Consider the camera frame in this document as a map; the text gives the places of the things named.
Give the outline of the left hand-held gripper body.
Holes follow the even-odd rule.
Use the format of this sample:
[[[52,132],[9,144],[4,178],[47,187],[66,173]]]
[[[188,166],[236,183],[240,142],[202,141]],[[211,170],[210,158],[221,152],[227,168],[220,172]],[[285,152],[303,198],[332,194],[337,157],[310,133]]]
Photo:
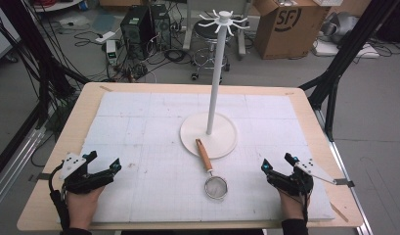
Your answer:
[[[82,156],[68,153],[62,165],[60,179],[66,189],[74,194],[87,194],[92,190],[113,182],[113,178],[103,177],[101,173],[89,173],[88,165],[82,162]]]

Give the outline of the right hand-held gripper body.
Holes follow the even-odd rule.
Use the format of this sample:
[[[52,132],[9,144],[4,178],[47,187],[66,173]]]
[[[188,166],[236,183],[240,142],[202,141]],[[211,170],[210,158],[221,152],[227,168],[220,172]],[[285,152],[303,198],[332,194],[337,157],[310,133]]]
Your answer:
[[[266,177],[268,183],[277,189],[286,191],[291,196],[309,195],[314,187],[314,178],[335,185],[334,179],[312,159],[299,160],[292,167],[291,175],[284,175],[273,168],[273,177]]]

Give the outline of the strainer with wooden handle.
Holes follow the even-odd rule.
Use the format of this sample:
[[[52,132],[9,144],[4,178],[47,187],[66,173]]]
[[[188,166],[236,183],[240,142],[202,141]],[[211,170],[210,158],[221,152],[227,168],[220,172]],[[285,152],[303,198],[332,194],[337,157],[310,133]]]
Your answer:
[[[200,139],[196,140],[196,145],[204,168],[209,174],[204,183],[204,191],[209,198],[214,200],[222,200],[228,193],[227,181],[224,178],[212,173],[213,167],[210,158]]]

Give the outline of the white hook stand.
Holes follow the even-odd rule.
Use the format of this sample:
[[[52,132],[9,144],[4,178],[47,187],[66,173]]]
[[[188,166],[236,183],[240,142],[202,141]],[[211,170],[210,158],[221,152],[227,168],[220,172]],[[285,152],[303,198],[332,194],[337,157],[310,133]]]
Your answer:
[[[216,112],[218,89],[222,70],[222,62],[225,48],[226,36],[233,36],[231,26],[244,29],[239,26],[242,20],[233,20],[233,12],[213,12],[214,18],[200,16],[203,20],[209,21],[204,27],[216,25],[217,47],[213,79],[210,92],[209,109],[205,113],[198,113],[187,117],[180,127],[180,138],[188,151],[199,156],[196,140],[200,139],[210,159],[220,159],[230,154],[238,142],[238,131],[234,123],[224,115]]]

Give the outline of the person's left hand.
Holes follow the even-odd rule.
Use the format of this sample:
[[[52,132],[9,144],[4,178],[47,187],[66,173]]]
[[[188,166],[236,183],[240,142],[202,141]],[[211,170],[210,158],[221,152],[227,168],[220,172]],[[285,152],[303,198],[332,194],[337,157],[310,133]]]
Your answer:
[[[98,206],[98,200],[105,187],[87,194],[67,193],[69,227],[88,230]]]

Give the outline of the person's right hand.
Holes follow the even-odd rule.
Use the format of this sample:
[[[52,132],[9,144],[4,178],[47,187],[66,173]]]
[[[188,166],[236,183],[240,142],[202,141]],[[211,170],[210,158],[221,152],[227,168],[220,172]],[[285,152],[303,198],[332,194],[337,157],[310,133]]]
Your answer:
[[[279,190],[283,219],[304,219],[304,199]]]

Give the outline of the black tape strip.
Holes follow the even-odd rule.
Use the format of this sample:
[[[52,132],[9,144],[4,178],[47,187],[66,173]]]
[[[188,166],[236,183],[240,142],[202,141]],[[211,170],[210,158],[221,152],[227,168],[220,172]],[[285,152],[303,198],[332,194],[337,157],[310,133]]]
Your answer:
[[[37,175],[32,174],[29,178],[28,181],[30,182],[37,182],[38,180],[49,180],[50,179],[50,174],[49,173],[38,173]]]
[[[334,180],[335,185],[345,185],[348,188],[355,187],[355,184],[352,180],[348,180],[346,178],[339,178]]]

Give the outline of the white gridded mat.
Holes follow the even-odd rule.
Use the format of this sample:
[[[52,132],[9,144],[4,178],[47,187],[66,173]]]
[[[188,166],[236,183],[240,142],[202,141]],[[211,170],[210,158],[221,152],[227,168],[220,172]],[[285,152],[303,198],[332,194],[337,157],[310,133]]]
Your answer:
[[[119,160],[122,169],[99,200],[97,222],[258,221],[280,218],[280,200],[261,170],[292,172],[285,155],[310,159],[308,143],[288,96],[221,94],[217,111],[231,120],[234,151],[213,158],[228,182],[222,200],[204,191],[201,159],[180,138],[183,121],[206,113],[206,94],[108,92],[91,124],[83,153],[98,157],[97,172]]]

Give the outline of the black metal stand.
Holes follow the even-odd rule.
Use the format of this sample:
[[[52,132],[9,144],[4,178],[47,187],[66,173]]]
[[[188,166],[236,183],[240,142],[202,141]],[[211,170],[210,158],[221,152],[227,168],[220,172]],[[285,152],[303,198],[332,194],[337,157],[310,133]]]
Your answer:
[[[339,81],[373,32],[399,2],[400,0],[371,0],[328,68],[318,77],[299,86],[303,91],[313,88],[308,101],[315,111],[320,111],[323,102],[328,100],[324,131],[330,141],[333,141],[333,119]]]
[[[48,118],[50,91],[54,91],[58,98],[67,98],[74,93],[74,88],[66,76],[82,84],[90,82],[90,79],[69,69],[53,56],[22,0],[0,0],[0,8],[38,64],[34,77],[40,87],[35,113],[38,125],[42,126]]]

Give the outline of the small bench power supply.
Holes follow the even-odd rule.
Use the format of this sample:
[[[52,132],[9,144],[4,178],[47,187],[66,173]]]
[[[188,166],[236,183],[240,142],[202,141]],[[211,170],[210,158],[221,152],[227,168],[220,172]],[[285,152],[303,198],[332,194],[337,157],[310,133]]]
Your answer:
[[[117,65],[117,54],[116,54],[116,42],[114,40],[108,40],[106,42],[106,54],[110,65]]]

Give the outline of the brown cardboard box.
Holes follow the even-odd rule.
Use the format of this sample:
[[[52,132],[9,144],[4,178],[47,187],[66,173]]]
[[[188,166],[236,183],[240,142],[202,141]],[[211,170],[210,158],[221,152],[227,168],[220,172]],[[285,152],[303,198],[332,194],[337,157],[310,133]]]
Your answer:
[[[260,14],[254,47],[263,60],[304,57],[330,7],[313,0],[253,0]]]

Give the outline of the white power strip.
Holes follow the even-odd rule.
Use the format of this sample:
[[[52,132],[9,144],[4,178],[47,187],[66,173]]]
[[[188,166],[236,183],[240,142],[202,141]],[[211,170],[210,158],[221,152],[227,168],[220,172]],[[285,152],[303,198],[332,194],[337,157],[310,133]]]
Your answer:
[[[96,38],[95,41],[98,43],[103,43],[106,40],[112,38],[114,35],[115,35],[115,32],[108,31],[105,34],[103,34],[101,37]]]

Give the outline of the large black computer tower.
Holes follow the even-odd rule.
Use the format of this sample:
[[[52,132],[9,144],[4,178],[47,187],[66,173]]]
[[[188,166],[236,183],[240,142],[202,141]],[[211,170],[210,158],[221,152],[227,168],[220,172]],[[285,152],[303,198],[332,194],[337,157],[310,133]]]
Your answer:
[[[120,28],[128,57],[147,59],[148,42],[155,36],[149,7],[132,5],[120,23]]]

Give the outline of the slim black computer tower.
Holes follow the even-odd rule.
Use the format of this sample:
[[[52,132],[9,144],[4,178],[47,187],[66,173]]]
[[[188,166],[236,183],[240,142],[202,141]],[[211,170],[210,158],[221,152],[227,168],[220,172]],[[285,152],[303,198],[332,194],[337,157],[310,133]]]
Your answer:
[[[153,4],[151,13],[154,20],[156,47],[163,51],[171,47],[170,17],[164,4]]]

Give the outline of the black round stool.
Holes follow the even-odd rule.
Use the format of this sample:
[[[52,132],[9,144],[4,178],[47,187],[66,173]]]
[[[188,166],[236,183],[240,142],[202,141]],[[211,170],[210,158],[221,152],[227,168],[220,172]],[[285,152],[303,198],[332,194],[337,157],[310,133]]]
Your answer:
[[[206,47],[198,49],[192,57],[191,64],[197,68],[191,75],[192,80],[199,78],[201,70],[214,69],[218,36],[215,30],[217,26],[214,24],[204,27],[205,24],[209,24],[209,21],[200,20],[194,25],[195,37],[202,39]]]

